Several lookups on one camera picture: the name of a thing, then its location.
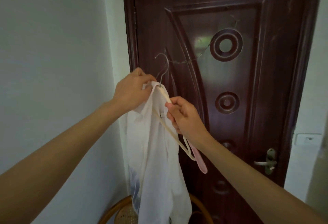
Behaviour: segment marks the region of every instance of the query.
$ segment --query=light switch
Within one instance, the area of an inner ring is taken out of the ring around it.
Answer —
[[[298,133],[296,135],[295,145],[300,146],[321,146],[322,135],[311,133]]]

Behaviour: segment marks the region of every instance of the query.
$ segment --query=person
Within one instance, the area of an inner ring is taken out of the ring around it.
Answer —
[[[0,223],[31,223],[106,129],[147,101],[152,88],[142,86],[149,81],[156,79],[137,68],[117,84],[112,100],[0,175]],[[305,203],[218,143],[191,103],[182,97],[171,101],[165,104],[167,117],[177,132],[209,158],[265,224],[326,223]]]

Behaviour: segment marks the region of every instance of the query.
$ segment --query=chair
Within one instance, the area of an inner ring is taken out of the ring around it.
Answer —
[[[194,195],[189,193],[189,197],[192,203],[194,203],[200,211],[194,211],[194,213],[202,213],[204,218],[207,221],[207,224],[214,224],[210,213],[203,205],[203,203]],[[98,224],[106,224],[108,220],[115,214],[114,224],[137,224],[138,216],[134,212],[132,207],[132,198],[127,196],[120,200],[117,204],[112,206],[101,218]]]

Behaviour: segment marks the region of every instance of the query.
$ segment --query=hanger hook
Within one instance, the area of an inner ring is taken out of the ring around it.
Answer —
[[[163,75],[165,75],[167,73],[167,71],[169,71],[169,59],[167,58],[167,55],[166,55],[166,48],[164,49],[164,53],[159,53],[155,59],[159,56],[159,55],[163,55],[165,56],[166,58],[166,61],[167,61],[167,68],[166,68],[166,71],[161,75],[161,81],[159,82],[159,87],[162,87],[162,78],[163,78]]]

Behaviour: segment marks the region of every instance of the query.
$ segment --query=door panel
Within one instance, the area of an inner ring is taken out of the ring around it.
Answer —
[[[279,154],[305,0],[135,0],[139,65],[171,96],[192,102],[211,135],[264,173],[254,161]],[[216,170],[203,175],[180,153],[190,193],[215,223],[260,223]],[[268,177],[275,181],[279,161]],[[190,223],[205,223],[192,216]]]

